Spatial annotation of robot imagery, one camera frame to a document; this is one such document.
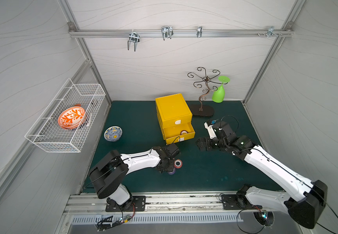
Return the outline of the yellow plastic drawer cabinet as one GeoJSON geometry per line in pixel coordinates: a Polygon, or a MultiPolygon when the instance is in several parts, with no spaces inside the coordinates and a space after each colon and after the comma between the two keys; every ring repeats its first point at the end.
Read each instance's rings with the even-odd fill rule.
{"type": "Polygon", "coordinates": [[[195,137],[192,127],[192,112],[182,94],[155,99],[157,118],[163,139],[167,145],[195,137]]]}

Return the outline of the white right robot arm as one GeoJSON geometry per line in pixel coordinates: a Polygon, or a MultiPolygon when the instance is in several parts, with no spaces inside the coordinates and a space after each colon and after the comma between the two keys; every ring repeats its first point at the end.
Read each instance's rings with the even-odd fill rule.
{"type": "Polygon", "coordinates": [[[327,185],[301,176],[279,162],[247,136],[201,137],[196,145],[200,151],[225,151],[256,167],[276,182],[281,192],[244,185],[236,194],[241,209],[252,206],[268,207],[288,214],[299,225],[313,229],[326,206],[327,185]]]}

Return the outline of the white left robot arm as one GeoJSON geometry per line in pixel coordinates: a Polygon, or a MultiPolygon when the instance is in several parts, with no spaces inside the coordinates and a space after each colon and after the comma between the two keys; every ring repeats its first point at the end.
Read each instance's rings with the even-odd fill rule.
{"type": "Polygon", "coordinates": [[[145,168],[173,173],[175,158],[179,154],[180,150],[174,143],[135,154],[121,154],[112,150],[90,169],[90,184],[99,199],[111,199],[121,207],[128,207],[133,202],[133,196],[122,184],[126,175],[145,168]]]}

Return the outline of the bronze scroll metal stand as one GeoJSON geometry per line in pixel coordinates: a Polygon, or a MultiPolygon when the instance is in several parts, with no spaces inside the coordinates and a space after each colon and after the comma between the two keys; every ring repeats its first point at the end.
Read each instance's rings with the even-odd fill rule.
{"type": "Polygon", "coordinates": [[[196,117],[212,117],[214,115],[214,112],[215,112],[214,108],[209,106],[209,105],[203,104],[203,102],[206,101],[206,99],[207,99],[206,96],[210,92],[217,91],[218,88],[216,86],[210,87],[209,83],[220,84],[218,82],[214,82],[213,79],[216,78],[217,76],[219,76],[221,74],[221,72],[217,69],[213,69],[212,72],[211,72],[211,76],[209,76],[207,74],[206,68],[204,68],[204,67],[197,67],[197,71],[198,72],[204,72],[204,76],[201,77],[194,72],[189,72],[187,74],[187,76],[189,78],[198,77],[200,79],[200,81],[194,82],[193,86],[195,88],[198,88],[198,89],[203,89],[202,95],[200,95],[199,98],[198,98],[198,101],[200,103],[199,104],[190,104],[189,109],[192,112],[193,116],[196,116],[196,117]]]}

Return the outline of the green plastic wine glass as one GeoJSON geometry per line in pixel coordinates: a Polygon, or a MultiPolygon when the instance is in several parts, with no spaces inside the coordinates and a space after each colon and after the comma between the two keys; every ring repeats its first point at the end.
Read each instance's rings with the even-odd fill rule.
{"type": "Polygon", "coordinates": [[[215,103],[222,103],[226,93],[224,85],[230,82],[230,78],[226,76],[220,76],[218,80],[220,81],[221,85],[217,88],[216,91],[214,91],[212,101],[215,103]]]}

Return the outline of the blue yellow patterned plate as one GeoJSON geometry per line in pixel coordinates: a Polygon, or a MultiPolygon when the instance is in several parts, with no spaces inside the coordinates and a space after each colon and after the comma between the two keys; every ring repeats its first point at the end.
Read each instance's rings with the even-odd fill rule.
{"type": "Polygon", "coordinates": [[[116,142],[118,141],[123,134],[123,130],[119,126],[111,126],[106,129],[104,132],[104,139],[109,142],[116,142]]]}

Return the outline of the orange white patterned bowl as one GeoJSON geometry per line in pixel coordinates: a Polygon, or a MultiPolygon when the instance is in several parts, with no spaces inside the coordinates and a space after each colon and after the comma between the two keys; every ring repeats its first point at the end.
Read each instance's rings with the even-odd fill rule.
{"type": "Polygon", "coordinates": [[[73,106],[64,110],[58,117],[58,125],[67,130],[78,128],[86,121],[86,111],[81,106],[73,106]]]}

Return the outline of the metal single hook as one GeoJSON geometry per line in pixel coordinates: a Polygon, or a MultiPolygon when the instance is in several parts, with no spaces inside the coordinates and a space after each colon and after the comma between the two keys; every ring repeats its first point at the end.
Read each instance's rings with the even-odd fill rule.
{"type": "Polygon", "coordinates": [[[202,26],[198,26],[197,27],[197,38],[201,38],[202,37],[202,32],[203,32],[203,27],[202,26]]]}

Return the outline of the metal double hook left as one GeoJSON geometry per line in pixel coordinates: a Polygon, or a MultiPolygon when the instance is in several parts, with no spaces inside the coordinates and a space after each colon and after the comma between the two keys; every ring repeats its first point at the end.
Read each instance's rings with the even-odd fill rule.
{"type": "Polygon", "coordinates": [[[130,50],[131,45],[133,45],[134,52],[136,52],[137,45],[140,42],[140,35],[136,32],[131,32],[128,37],[128,50],[130,50]]]}

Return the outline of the metal double hook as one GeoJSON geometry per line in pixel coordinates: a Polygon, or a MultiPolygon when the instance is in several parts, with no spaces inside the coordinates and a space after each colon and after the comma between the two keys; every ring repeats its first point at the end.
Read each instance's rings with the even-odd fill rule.
{"type": "Polygon", "coordinates": [[[173,27],[172,26],[163,26],[161,28],[161,33],[162,33],[162,37],[163,37],[164,41],[166,39],[172,39],[172,36],[174,34],[173,27]]]}
{"type": "Polygon", "coordinates": [[[136,32],[131,32],[128,37],[128,50],[130,50],[131,45],[133,45],[134,52],[136,52],[137,45],[140,42],[140,35],[136,32]]]}

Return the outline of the metal hook right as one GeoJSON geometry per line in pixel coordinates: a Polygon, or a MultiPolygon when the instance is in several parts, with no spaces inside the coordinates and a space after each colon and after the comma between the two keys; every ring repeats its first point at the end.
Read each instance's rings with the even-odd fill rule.
{"type": "Polygon", "coordinates": [[[265,38],[270,38],[270,37],[275,37],[275,38],[279,38],[279,37],[282,37],[283,34],[282,33],[277,33],[274,31],[274,27],[271,26],[265,33],[263,34],[260,34],[260,33],[257,33],[257,36],[259,37],[265,37],[265,38]]]}

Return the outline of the metal double hook middle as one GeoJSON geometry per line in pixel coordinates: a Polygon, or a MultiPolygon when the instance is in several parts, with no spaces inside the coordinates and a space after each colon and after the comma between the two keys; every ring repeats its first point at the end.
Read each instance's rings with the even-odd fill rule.
{"type": "Polygon", "coordinates": [[[163,37],[164,41],[166,39],[172,39],[172,36],[174,34],[173,27],[172,26],[163,26],[161,28],[161,33],[162,33],[162,37],[163,37]]]}

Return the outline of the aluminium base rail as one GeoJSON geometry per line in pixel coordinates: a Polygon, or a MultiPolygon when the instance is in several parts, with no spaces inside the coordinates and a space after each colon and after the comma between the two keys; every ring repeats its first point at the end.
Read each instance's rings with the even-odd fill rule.
{"type": "MultiPolygon", "coordinates": [[[[133,193],[134,196],[145,196],[145,210],[135,214],[188,214],[188,213],[225,213],[225,202],[222,194],[232,195],[235,191],[190,191],[190,192],[148,192],[133,193]]],[[[96,193],[71,195],[63,214],[66,215],[101,215],[118,214],[117,208],[107,211],[107,199],[99,199],[96,193]]]]}

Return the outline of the aluminium top rail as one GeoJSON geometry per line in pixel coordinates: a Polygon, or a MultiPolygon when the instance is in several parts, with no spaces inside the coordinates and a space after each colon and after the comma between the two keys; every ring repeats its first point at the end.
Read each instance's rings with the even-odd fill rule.
{"type": "MultiPolygon", "coordinates": [[[[268,29],[204,29],[201,38],[265,38],[257,36],[263,34],[268,29]]],[[[275,32],[282,33],[282,37],[291,37],[292,30],[274,29],[275,32]]],[[[94,38],[122,38],[127,39],[131,32],[136,32],[140,38],[163,38],[161,30],[78,30],[69,32],[72,38],[94,39],[94,38]]],[[[197,38],[197,29],[174,29],[173,38],[197,38]]]]}

